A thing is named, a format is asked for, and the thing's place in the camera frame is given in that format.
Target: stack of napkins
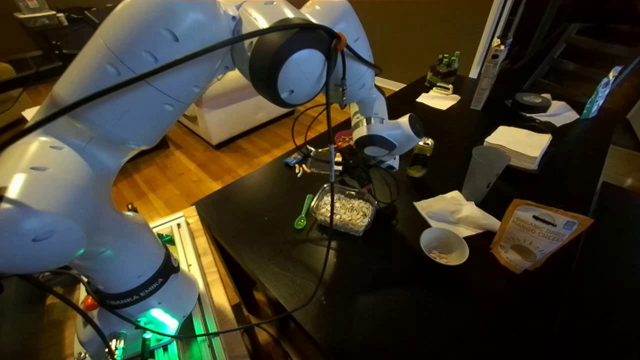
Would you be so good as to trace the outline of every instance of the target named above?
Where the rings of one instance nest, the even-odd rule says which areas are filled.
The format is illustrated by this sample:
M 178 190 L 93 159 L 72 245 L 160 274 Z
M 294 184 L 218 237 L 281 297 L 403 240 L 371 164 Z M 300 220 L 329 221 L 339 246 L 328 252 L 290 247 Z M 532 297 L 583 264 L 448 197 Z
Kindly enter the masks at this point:
M 531 170 L 538 168 L 550 142 L 551 134 L 538 134 L 511 126 L 500 126 L 484 139 L 485 145 L 497 147 L 509 154 L 510 165 Z

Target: white sofa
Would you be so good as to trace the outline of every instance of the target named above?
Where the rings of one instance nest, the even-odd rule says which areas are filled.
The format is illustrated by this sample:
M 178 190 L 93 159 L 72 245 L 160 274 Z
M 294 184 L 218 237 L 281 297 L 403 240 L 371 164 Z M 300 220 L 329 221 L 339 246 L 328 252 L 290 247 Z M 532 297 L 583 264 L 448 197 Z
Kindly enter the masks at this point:
M 180 121 L 215 146 L 288 111 L 258 95 L 235 70 L 214 81 Z

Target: baseboard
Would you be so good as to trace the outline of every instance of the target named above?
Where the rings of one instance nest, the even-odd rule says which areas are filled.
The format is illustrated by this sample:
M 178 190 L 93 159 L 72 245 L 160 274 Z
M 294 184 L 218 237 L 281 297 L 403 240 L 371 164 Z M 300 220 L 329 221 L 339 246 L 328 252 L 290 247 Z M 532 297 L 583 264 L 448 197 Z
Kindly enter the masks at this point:
M 379 78 L 376 76 L 376 85 L 382 86 L 383 88 L 388 88 L 393 91 L 398 91 L 406 86 L 406 84 L 398 83 L 397 81 Z

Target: green plastic spoon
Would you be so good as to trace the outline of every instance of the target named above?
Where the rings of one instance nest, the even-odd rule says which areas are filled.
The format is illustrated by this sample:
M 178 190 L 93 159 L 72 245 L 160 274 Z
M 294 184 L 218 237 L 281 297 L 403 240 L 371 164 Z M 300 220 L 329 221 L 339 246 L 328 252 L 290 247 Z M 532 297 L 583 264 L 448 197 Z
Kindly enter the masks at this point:
M 307 210 L 309 210 L 309 205 L 311 205 L 311 201 L 314 199 L 314 196 L 309 194 L 307 195 L 307 198 L 305 199 L 305 207 L 302 208 L 302 214 L 300 214 L 300 216 L 298 216 L 298 218 L 296 219 L 296 222 L 293 223 L 293 226 L 300 230 L 300 229 L 304 229 L 305 226 L 307 226 L 307 218 L 305 217 L 305 215 L 307 214 Z

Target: green led light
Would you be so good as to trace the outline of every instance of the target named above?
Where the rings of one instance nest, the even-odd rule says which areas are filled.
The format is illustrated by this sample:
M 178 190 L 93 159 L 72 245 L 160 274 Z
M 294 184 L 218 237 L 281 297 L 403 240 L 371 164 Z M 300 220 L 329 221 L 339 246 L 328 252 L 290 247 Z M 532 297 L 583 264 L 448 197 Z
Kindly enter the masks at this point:
M 160 322 L 165 324 L 166 326 L 165 332 L 169 334 L 175 334 L 175 332 L 178 330 L 178 324 L 179 324 L 178 320 L 174 319 L 171 315 L 165 313 L 164 310 L 154 307 L 153 309 L 149 310 L 149 315 L 153 316 L 154 318 L 158 319 Z

